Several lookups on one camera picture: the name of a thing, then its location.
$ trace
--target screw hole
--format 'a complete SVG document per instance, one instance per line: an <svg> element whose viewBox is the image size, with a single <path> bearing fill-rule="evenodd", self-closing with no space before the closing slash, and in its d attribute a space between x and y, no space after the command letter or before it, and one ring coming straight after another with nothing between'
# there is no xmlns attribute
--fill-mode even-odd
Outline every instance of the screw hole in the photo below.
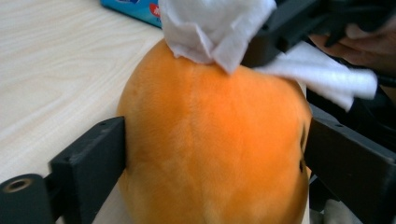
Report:
<svg viewBox="0 0 396 224"><path fill-rule="evenodd" d="M33 182L33 180L28 179L28 178L15 180L15 181L12 181L11 183L9 183L8 185L6 185L3 189L3 191L5 193L14 193L14 192L20 191L22 189L26 189L27 187L29 187L32 184L32 182Z"/></svg>

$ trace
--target white fabric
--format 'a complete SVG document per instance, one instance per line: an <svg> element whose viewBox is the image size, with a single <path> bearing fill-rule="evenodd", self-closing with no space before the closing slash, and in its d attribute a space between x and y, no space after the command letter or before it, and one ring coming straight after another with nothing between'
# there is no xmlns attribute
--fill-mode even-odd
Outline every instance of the white fabric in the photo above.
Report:
<svg viewBox="0 0 396 224"><path fill-rule="evenodd" d="M341 202L328 200L324 210L310 210L310 224L362 224L361 221Z"/></svg>
<svg viewBox="0 0 396 224"><path fill-rule="evenodd" d="M354 97L371 99L377 80L369 69L349 69L320 50L302 42L264 67L265 74L295 79L311 91L349 110Z"/></svg>
<svg viewBox="0 0 396 224"><path fill-rule="evenodd" d="M275 9L275 0L160 0L165 40L175 56L216 62L228 73Z"/></svg>
<svg viewBox="0 0 396 224"><path fill-rule="evenodd" d="M159 5L164 37L176 57L217 63L229 74L276 8L275 0L159 0ZM345 110L355 96L373 98L377 86L370 70L350 70L307 44L256 69L304 83Z"/></svg>

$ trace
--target blue box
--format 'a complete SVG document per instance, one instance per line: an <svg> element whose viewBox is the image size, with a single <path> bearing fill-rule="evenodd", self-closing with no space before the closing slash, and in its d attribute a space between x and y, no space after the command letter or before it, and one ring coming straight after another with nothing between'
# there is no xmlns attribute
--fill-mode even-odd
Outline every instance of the blue box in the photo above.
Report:
<svg viewBox="0 0 396 224"><path fill-rule="evenodd" d="M101 0L101 4L138 20L162 27L158 0Z"/></svg>

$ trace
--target black metal bracket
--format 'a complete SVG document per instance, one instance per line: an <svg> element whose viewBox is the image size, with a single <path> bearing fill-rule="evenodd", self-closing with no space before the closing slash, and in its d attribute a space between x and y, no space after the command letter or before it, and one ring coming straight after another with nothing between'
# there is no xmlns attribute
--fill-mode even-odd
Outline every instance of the black metal bracket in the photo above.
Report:
<svg viewBox="0 0 396 224"><path fill-rule="evenodd" d="M277 0L277 9L250 41L241 64L266 65L311 34L329 34L329 47L345 36L347 24L371 32L395 12L392 0Z"/></svg>
<svg viewBox="0 0 396 224"><path fill-rule="evenodd" d="M396 153L340 124L314 118L305 161L330 192L321 201L339 199L363 223L389 224L396 218ZM311 207L320 207L316 184Z"/></svg>
<svg viewBox="0 0 396 224"><path fill-rule="evenodd" d="M92 223L125 168L124 119L102 121L53 158L51 173L0 185L0 223Z"/></svg>

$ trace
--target table surface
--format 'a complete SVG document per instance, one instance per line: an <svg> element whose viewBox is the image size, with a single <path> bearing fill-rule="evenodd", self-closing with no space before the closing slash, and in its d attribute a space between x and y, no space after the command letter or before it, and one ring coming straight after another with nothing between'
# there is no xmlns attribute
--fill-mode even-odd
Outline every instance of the table surface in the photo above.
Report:
<svg viewBox="0 0 396 224"><path fill-rule="evenodd" d="M161 29L99 0L3 0L0 183L48 175L48 161L113 118L126 80L162 38ZM94 223L131 223L118 188Z"/></svg>

